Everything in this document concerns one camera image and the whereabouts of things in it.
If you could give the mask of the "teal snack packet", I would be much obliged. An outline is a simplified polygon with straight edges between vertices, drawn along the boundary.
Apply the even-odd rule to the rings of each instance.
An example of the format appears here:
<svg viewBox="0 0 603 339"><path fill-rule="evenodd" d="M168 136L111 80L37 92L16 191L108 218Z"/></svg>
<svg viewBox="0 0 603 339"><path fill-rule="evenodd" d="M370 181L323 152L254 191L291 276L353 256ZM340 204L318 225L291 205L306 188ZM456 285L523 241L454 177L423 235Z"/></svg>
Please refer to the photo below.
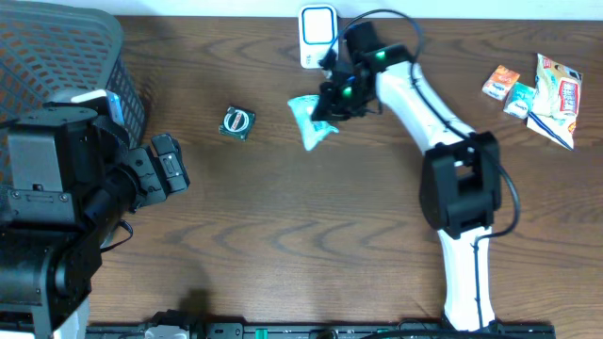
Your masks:
<svg viewBox="0 0 603 339"><path fill-rule="evenodd" d="M301 133L304 149L311 152L328 135L338 134L339 130L326 121L311 119L318 105L317 95L304 95L290 99L287 102Z"/></svg>

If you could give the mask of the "orange white tissue pack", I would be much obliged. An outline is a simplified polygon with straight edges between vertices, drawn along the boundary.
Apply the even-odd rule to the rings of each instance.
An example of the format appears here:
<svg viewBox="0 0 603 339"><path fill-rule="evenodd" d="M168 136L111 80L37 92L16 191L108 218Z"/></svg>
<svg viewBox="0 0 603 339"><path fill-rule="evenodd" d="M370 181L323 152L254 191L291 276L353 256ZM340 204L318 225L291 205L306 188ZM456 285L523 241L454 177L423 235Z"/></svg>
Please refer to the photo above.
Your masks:
<svg viewBox="0 0 603 339"><path fill-rule="evenodd" d="M503 101L519 77L519 73L499 65L483 84L481 91L494 99Z"/></svg>

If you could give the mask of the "green white tissue pack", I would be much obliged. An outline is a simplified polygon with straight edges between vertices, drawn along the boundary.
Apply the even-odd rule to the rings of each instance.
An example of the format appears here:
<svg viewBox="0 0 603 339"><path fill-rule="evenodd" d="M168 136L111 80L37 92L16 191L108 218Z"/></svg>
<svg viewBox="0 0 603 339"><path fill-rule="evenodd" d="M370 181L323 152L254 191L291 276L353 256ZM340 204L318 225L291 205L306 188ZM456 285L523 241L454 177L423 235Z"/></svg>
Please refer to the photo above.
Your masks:
<svg viewBox="0 0 603 339"><path fill-rule="evenodd" d="M503 111L519 119L525 119L533 108L536 89L516 82L510 89Z"/></svg>

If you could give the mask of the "white blue snack bag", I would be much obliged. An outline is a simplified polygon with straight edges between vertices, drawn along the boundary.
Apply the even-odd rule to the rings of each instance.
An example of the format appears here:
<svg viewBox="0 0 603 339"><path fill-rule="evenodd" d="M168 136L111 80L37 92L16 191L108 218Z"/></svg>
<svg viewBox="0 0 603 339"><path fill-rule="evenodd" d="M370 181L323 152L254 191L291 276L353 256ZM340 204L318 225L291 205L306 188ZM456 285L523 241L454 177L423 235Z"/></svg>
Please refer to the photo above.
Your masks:
<svg viewBox="0 0 603 339"><path fill-rule="evenodd" d="M582 78L580 72L537 55L536 92L526 125L570 151L575 147Z"/></svg>

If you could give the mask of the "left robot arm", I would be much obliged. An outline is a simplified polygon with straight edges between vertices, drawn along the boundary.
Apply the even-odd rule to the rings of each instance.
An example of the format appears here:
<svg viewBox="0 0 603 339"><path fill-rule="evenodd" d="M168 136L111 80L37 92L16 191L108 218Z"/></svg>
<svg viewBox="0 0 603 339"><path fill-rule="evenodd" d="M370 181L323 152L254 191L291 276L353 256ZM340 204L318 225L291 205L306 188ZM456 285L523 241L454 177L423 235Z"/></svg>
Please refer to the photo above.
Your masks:
<svg viewBox="0 0 603 339"><path fill-rule="evenodd" d="M8 128L1 228L1 334L81 338L91 280L124 215L187 190L179 142L132 146L120 97L65 89Z"/></svg>

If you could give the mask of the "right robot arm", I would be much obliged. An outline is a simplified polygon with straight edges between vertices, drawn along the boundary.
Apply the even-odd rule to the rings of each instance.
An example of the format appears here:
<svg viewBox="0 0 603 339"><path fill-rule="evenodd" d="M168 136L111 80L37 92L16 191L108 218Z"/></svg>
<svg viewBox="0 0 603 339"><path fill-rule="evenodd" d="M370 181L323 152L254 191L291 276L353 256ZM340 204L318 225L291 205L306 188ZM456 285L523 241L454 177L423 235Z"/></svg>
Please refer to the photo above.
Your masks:
<svg viewBox="0 0 603 339"><path fill-rule="evenodd" d="M501 205L498 145L462 122L425 79L418 55L385 45L369 22L342 33L350 61L329 52L313 121L347 121L365 116L373 100L387 106L422 154L419 203L437 232L444 256L444 319L456 331L492 331L496 316L488 282L487 244Z"/></svg>

